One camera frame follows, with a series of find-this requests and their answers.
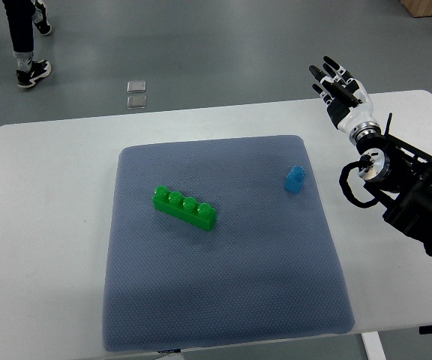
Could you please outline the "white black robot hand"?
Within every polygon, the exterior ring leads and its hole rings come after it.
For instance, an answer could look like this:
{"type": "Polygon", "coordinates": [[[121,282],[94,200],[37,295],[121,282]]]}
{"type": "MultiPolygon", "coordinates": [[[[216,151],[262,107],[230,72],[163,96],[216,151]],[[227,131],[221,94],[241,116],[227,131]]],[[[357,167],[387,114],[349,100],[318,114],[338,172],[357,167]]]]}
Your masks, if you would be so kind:
{"type": "Polygon", "coordinates": [[[362,131],[380,130],[369,94],[345,67],[325,56],[322,68],[311,65],[309,71],[315,79],[312,88],[325,104],[331,123],[352,143],[362,131]]]}

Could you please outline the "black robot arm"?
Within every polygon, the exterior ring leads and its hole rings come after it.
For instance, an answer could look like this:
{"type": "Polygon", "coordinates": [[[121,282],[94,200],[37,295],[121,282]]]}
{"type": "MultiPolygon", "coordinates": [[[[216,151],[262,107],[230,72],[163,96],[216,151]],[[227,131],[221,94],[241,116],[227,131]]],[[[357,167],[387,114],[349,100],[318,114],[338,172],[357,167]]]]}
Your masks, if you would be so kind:
{"type": "Polygon", "coordinates": [[[382,204],[383,220],[432,257],[432,156],[375,121],[360,121],[348,134],[360,158],[341,171],[343,195],[361,209],[382,204]]]}

